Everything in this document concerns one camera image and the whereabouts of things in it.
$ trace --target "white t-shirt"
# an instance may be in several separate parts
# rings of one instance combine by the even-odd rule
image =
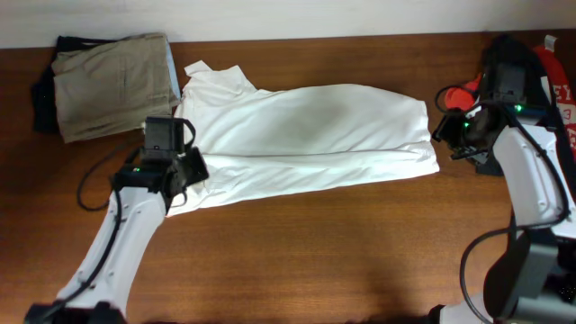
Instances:
[[[438,171],[421,101],[363,85],[256,90],[239,67],[202,61],[185,71],[175,117],[196,128],[210,178],[188,187],[183,206],[176,197],[169,215]]]

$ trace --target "red object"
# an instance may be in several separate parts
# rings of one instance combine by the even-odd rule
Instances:
[[[572,154],[576,157],[576,103],[568,85],[568,77],[566,77],[562,64],[551,50],[544,46],[537,46],[534,48],[534,52],[546,69],[549,82],[552,82],[554,90],[552,95],[556,96],[556,103],[562,115],[566,132],[568,132]]]
[[[468,82],[463,87],[466,89],[476,91],[478,89],[478,84],[480,83],[482,75],[479,74],[473,81]],[[476,100],[474,97],[460,88],[451,88],[446,91],[446,95],[444,97],[444,103],[446,108],[460,108],[463,111],[468,111],[474,105]]]

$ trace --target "brown wooden surface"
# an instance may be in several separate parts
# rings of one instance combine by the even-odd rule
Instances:
[[[560,36],[557,56],[576,77],[576,31]],[[471,79],[494,34],[443,34],[327,40],[173,44],[183,67],[240,65],[258,88],[355,83],[426,100],[429,128],[440,114],[437,89]],[[517,33],[529,45],[543,31]],[[51,49],[0,50],[0,322],[22,322],[33,302],[51,302],[74,273],[103,212],[81,211],[82,174],[130,134],[64,145],[31,131],[29,86]],[[436,175],[357,185],[194,211],[168,219],[148,245],[130,293],[130,322],[327,323],[375,314],[420,314],[461,300],[464,247],[505,226],[510,202],[502,178],[476,175],[436,144]],[[109,193],[98,170],[85,198]],[[483,243],[469,263],[478,292],[502,238]]]

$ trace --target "white wall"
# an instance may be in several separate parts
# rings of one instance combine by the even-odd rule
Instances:
[[[575,0],[0,0],[0,48],[58,35],[231,41],[576,28]]]

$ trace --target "brown folded fabric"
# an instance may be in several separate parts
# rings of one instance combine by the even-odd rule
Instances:
[[[177,104],[167,65],[167,38],[146,34],[52,63],[58,126],[66,143],[140,128]]]

